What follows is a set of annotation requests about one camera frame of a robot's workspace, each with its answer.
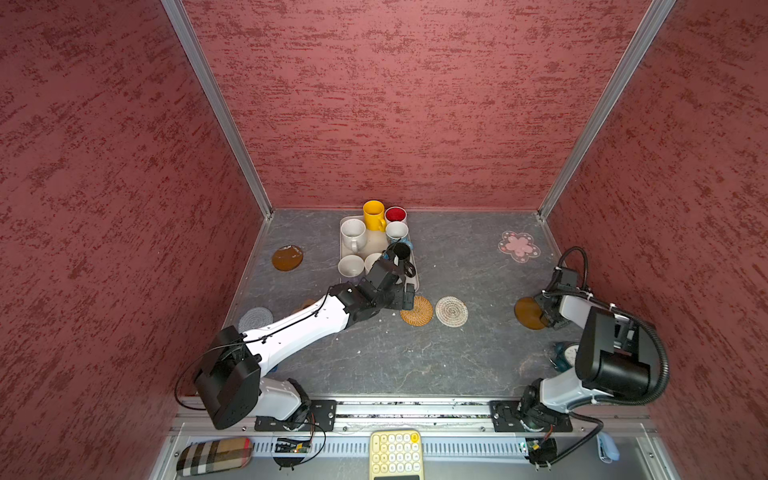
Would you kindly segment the brown wooden coaster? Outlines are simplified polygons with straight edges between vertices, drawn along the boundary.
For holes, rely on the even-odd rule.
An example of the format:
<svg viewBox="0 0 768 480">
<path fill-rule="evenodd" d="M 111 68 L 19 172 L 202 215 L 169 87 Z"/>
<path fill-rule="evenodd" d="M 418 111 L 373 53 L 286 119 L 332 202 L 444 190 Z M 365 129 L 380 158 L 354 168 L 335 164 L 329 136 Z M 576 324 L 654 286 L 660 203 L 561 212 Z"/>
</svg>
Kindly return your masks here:
<svg viewBox="0 0 768 480">
<path fill-rule="evenodd" d="M 533 297 L 519 299 L 514 305 L 514 314 L 518 322 L 530 330 L 542 330 L 548 327 L 544 312 Z"/>
</svg>

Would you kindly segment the woven rattan coaster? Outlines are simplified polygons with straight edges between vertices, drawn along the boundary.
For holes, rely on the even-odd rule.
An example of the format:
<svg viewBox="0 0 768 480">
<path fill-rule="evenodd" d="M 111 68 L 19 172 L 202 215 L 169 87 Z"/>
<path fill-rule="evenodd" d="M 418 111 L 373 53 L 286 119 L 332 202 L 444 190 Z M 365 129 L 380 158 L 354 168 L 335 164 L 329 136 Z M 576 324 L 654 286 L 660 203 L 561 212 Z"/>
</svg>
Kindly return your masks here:
<svg viewBox="0 0 768 480">
<path fill-rule="evenodd" d="M 429 300 L 422 296 L 415 296 L 411 310 L 401 310 L 400 317 L 408 325 L 422 327 L 433 318 L 434 308 Z"/>
</svg>

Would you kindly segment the pink flower coaster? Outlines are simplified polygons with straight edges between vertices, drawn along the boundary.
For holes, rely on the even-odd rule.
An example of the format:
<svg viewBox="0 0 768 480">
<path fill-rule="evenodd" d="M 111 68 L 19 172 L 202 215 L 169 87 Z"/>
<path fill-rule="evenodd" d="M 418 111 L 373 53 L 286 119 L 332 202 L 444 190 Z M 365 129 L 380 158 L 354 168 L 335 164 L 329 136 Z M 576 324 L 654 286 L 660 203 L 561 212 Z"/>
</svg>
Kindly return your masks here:
<svg viewBox="0 0 768 480">
<path fill-rule="evenodd" d="M 535 244 L 534 238 L 525 232 L 503 232 L 498 249 L 517 263 L 527 263 L 541 255 L 541 249 Z"/>
</svg>

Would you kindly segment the white braided coaster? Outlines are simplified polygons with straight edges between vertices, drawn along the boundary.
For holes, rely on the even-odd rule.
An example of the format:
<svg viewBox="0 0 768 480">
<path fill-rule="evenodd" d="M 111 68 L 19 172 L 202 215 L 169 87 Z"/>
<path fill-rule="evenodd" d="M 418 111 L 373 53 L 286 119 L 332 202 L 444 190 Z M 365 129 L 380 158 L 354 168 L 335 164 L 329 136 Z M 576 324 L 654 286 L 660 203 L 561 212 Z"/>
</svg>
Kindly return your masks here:
<svg viewBox="0 0 768 480">
<path fill-rule="evenodd" d="M 435 305 L 435 314 L 445 326 L 459 328 L 468 321 L 468 308 L 457 297 L 445 296 Z"/>
</svg>

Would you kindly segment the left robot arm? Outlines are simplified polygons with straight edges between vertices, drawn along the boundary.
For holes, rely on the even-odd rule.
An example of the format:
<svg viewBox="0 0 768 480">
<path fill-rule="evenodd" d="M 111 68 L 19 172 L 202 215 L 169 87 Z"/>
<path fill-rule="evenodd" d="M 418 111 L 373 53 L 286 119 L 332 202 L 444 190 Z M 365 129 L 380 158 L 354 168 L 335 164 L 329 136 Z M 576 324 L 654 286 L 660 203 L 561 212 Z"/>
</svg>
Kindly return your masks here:
<svg viewBox="0 0 768 480">
<path fill-rule="evenodd" d="M 314 342 L 339 333 L 382 310 L 411 310 L 416 275 L 408 260 L 382 256 L 356 283 L 332 285 L 309 307 L 259 329 L 217 333 L 193 374 L 213 427 L 224 430 L 248 417 L 267 417 L 297 429 L 307 421 L 311 400 L 293 379 L 267 374 Z"/>
</svg>

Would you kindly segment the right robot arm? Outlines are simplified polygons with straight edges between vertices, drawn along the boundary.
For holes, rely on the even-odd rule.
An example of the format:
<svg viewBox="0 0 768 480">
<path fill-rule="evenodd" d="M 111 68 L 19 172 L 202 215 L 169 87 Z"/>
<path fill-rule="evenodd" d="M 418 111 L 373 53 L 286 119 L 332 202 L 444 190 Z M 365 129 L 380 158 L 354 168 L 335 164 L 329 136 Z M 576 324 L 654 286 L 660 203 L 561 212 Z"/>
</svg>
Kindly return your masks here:
<svg viewBox="0 0 768 480">
<path fill-rule="evenodd" d="M 517 300 L 514 314 L 530 330 L 582 329 L 570 369 L 522 394 L 517 417 L 530 431 L 555 427 L 586 405 L 647 405 L 669 384 L 669 356 L 655 327 L 598 299 L 584 273 L 557 266 L 545 289 Z"/>
</svg>

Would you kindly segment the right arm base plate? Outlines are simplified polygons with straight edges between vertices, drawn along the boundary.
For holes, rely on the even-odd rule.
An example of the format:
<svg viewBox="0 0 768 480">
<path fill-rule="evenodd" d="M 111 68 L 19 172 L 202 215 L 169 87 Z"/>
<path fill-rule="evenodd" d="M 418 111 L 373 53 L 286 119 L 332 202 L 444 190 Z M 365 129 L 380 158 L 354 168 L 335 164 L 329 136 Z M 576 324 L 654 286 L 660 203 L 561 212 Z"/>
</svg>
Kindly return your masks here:
<svg viewBox="0 0 768 480">
<path fill-rule="evenodd" d="M 492 400 L 488 403 L 495 432 L 570 433 L 570 417 L 541 404 L 521 407 L 519 400 Z"/>
</svg>

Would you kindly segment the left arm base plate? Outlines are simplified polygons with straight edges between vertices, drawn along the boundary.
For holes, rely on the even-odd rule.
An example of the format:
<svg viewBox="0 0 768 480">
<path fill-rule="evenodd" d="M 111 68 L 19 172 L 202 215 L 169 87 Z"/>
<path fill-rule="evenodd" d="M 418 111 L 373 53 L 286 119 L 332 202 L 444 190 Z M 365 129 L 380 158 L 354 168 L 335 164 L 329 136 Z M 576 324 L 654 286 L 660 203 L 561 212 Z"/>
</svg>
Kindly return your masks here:
<svg viewBox="0 0 768 480">
<path fill-rule="evenodd" d="M 302 403 L 296 412 L 285 420 L 258 416 L 254 422 L 257 432 L 329 432 L 334 428 L 335 400 L 309 400 Z"/>
</svg>

